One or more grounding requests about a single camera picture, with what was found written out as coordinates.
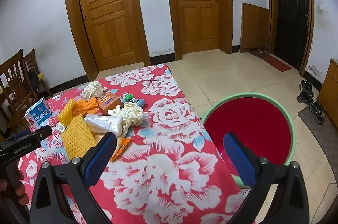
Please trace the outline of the blue white milk carton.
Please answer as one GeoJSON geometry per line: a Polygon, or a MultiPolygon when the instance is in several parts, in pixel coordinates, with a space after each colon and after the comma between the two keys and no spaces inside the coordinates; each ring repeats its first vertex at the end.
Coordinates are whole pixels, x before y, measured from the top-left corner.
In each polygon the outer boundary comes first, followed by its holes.
{"type": "Polygon", "coordinates": [[[35,129],[51,117],[52,111],[44,98],[39,99],[25,112],[25,119],[29,128],[35,129]]]}

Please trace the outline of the yellow foam fruit net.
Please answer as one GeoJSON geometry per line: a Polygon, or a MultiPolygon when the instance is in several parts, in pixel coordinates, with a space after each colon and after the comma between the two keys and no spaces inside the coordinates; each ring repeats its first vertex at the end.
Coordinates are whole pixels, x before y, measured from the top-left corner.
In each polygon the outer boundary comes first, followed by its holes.
{"type": "Polygon", "coordinates": [[[82,158],[90,148],[97,144],[89,127],[86,125],[83,113],[75,113],[76,101],[70,99],[58,115],[60,124],[65,128],[61,138],[69,160],[82,158]]]}

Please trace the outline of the small orange snack wrapper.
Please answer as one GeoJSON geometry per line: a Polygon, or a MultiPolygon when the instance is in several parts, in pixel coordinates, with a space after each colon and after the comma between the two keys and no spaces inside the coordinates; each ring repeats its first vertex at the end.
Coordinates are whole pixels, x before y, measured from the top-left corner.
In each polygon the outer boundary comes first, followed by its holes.
{"type": "Polygon", "coordinates": [[[126,137],[119,137],[117,138],[117,143],[116,143],[116,149],[110,158],[110,161],[113,162],[115,161],[123,152],[124,150],[128,147],[130,143],[130,139],[126,137]]]}

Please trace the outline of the orange plastic wrapper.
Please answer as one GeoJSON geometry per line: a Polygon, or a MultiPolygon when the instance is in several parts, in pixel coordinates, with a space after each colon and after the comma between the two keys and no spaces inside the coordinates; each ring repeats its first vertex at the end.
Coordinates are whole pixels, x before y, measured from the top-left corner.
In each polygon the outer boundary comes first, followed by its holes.
{"type": "Polygon", "coordinates": [[[72,115],[76,117],[81,115],[82,117],[87,114],[95,114],[98,110],[98,102],[96,97],[91,97],[88,101],[81,99],[76,101],[72,108],[72,115]]]}

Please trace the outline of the orange cardboard box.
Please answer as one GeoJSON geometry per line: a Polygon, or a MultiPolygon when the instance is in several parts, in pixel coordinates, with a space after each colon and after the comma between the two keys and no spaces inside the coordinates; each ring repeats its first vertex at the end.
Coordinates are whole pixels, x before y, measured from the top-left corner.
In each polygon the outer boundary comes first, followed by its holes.
{"type": "Polygon", "coordinates": [[[117,106],[123,108],[124,105],[122,104],[120,98],[112,94],[110,92],[105,93],[102,97],[97,99],[98,109],[102,113],[102,115],[107,116],[109,110],[116,109],[117,106]]]}

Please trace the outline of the cream plastic bag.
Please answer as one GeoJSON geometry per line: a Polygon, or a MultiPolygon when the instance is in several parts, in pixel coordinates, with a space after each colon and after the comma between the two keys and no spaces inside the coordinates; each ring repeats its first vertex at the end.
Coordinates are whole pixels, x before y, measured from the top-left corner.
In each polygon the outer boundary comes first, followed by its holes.
{"type": "Polygon", "coordinates": [[[135,103],[126,102],[123,107],[117,105],[115,109],[108,110],[108,114],[122,118],[122,133],[125,137],[130,127],[140,125],[143,122],[143,109],[135,103]]]}

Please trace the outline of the white paper ball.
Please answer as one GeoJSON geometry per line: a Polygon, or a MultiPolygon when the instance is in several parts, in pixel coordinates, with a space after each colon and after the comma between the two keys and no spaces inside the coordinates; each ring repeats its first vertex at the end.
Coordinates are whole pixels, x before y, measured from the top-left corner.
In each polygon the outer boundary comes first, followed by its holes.
{"type": "Polygon", "coordinates": [[[103,87],[99,81],[90,82],[81,92],[81,97],[88,101],[92,97],[100,98],[103,97],[107,88],[103,87]]]}

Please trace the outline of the wooden chair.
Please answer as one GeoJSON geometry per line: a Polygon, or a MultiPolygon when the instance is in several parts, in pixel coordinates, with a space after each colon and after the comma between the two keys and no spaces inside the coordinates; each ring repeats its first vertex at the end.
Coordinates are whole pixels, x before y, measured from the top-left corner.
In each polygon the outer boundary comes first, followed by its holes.
{"type": "Polygon", "coordinates": [[[1,64],[1,76],[4,78],[1,80],[1,90],[12,113],[7,122],[7,130],[17,132],[21,128],[28,129],[29,122],[25,119],[25,113],[37,101],[37,95],[23,62],[23,49],[1,64]]]}
{"type": "Polygon", "coordinates": [[[30,84],[33,87],[33,90],[38,94],[40,86],[47,91],[50,97],[53,96],[49,88],[44,82],[44,74],[40,72],[35,56],[35,49],[33,48],[27,55],[23,57],[23,62],[25,64],[27,75],[30,80],[30,84]]]}

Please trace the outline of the grey floor mat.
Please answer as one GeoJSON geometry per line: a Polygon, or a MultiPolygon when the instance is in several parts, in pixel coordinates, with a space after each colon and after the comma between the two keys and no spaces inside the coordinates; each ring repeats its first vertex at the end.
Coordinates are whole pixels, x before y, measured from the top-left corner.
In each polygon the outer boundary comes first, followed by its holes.
{"type": "Polygon", "coordinates": [[[310,111],[310,106],[306,106],[299,111],[298,116],[309,128],[316,140],[323,149],[328,161],[337,176],[337,130],[330,121],[324,118],[324,123],[319,124],[310,111]]]}

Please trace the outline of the red bin green rim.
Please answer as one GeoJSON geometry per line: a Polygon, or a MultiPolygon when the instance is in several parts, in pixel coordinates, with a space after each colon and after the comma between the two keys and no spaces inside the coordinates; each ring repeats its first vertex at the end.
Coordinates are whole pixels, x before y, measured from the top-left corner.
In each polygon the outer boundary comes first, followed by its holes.
{"type": "Polygon", "coordinates": [[[224,135],[233,132],[257,157],[273,164],[292,161],[296,133],[287,110],[270,96],[255,92],[237,93],[213,105],[201,122],[240,188],[248,188],[238,175],[224,145],[224,135]]]}

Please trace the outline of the red floral tablecloth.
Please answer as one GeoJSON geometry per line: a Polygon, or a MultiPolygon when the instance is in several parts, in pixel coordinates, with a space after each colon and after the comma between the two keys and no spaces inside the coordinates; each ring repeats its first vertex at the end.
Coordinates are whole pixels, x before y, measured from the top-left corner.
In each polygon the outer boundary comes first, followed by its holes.
{"type": "Polygon", "coordinates": [[[102,78],[144,99],[144,120],[91,192],[113,223],[228,223],[244,200],[168,66],[102,78]]]}

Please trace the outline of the black sneaker near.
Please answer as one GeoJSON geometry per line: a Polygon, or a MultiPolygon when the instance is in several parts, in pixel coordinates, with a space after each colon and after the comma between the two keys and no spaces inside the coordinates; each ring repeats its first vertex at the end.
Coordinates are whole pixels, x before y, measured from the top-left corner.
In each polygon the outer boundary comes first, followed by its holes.
{"type": "Polygon", "coordinates": [[[321,107],[317,104],[317,102],[314,102],[310,105],[309,110],[311,111],[313,117],[315,118],[316,122],[320,125],[325,123],[323,112],[321,107]]]}

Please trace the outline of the black sneaker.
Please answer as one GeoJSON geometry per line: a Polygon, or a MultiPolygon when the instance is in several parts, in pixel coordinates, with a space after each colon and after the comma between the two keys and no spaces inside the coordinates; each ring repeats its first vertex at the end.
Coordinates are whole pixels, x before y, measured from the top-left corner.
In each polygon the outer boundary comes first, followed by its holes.
{"type": "Polygon", "coordinates": [[[320,125],[325,123],[323,112],[321,107],[317,104],[317,102],[314,102],[310,105],[309,110],[311,111],[313,117],[315,118],[316,122],[320,125]]]}
{"type": "Polygon", "coordinates": [[[315,96],[315,94],[313,92],[312,84],[309,81],[302,80],[300,82],[300,90],[302,92],[305,92],[310,97],[314,97],[315,96]]]}
{"type": "Polygon", "coordinates": [[[309,96],[306,92],[301,92],[297,96],[297,101],[301,104],[311,105],[314,103],[314,100],[311,96],[309,96]]]}

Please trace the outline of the black sneaker middle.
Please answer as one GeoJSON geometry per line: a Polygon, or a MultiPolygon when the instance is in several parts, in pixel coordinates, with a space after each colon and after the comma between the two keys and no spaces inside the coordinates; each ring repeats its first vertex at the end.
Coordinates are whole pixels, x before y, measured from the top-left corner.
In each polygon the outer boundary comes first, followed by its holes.
{"type": "Polygon", "coordinates": [[[297,96],[297,101],[301,104],[311,105],[314,103],[314,100],[311,96],[309,96],[306,92],[301,92],[297,96]]]}

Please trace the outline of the wooden shoe cabinet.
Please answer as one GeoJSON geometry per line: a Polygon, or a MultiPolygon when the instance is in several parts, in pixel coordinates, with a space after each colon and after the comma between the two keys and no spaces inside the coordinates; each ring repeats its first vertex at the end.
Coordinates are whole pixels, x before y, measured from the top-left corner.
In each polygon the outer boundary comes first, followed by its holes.
{"type": "Polygon", "coordinates": [[[321,87],[317,101],[323,107],[327,116],[337,126],[338,102],[338,65],[337,59],[331,58],[327,75],[321,87]]]}

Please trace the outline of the black sneaker far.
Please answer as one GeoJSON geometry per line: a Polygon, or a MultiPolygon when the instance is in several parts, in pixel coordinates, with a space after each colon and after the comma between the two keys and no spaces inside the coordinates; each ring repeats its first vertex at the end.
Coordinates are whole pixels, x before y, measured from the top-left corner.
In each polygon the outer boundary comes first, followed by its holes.
{"type": "Polygon", "coordinates": [[[312,84],[309,81],[302,80],[300,82],[300,90],[302,92],[305,92],[310,97],[314,97],[315,96],[315,94],[313,92],[312,84]]]}

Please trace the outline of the red door mat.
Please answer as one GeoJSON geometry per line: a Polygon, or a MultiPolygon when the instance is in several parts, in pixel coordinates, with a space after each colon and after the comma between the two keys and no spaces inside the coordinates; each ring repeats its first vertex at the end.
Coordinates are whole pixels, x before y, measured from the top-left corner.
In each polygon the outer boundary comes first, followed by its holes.
{"type": "Polygon", "coordinates": [[[253,51],[253,52],[250,52],[250,53],[252,55],[262,59],[264,62],[267,62],[269,65],[276,68],[280,72],[286,72],[286,71],[291,70],[291,67],[289,65],[283,63],[279,59],[269,55],[266,52],[263,52],[261,50],[256,50],[256,51],[253,51]]]}

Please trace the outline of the left wooden door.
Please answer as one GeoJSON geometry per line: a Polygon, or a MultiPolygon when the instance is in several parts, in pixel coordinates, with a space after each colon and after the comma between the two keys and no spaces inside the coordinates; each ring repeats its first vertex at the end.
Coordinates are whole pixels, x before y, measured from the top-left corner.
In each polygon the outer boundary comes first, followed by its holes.
{"type": "Polygon", "coordinates": [[[139,0],[65,0],[65,5],[89,80],[103,70],[150,64],[139,0]]]}

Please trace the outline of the dark open doorway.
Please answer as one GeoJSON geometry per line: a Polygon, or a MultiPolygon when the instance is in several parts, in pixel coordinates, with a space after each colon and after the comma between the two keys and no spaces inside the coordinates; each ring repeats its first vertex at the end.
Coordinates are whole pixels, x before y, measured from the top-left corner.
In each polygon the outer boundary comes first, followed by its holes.
{"type": "Polygon", "coordinates": [[[314,31],[315,1],[269,0],[269,11],[267,51],[304,75],[314,31]]]}

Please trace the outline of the green blue toy keychain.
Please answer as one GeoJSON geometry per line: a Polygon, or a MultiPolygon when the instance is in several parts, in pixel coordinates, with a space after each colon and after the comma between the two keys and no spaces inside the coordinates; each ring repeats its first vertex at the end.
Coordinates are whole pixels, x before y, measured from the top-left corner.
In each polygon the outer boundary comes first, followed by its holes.
{"type": "Polygon", "coordinates": [[[145,100],[144,99],[138,99],[135,98],[133,94],[124,92],[122,96],[120,97],[121,102],[124,103],[134,103],[140,107],[144,107],[145,105],[145,100]]]}

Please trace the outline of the wooden wall panel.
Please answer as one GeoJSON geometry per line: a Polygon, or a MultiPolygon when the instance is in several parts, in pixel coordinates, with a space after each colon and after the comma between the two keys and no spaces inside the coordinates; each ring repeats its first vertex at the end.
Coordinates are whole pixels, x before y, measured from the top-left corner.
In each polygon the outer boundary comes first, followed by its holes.
{"type": "Polygon", "coordinates": [[[242,3],[240,52],[267,49],[270,30],[270,10],[242,3]]]}

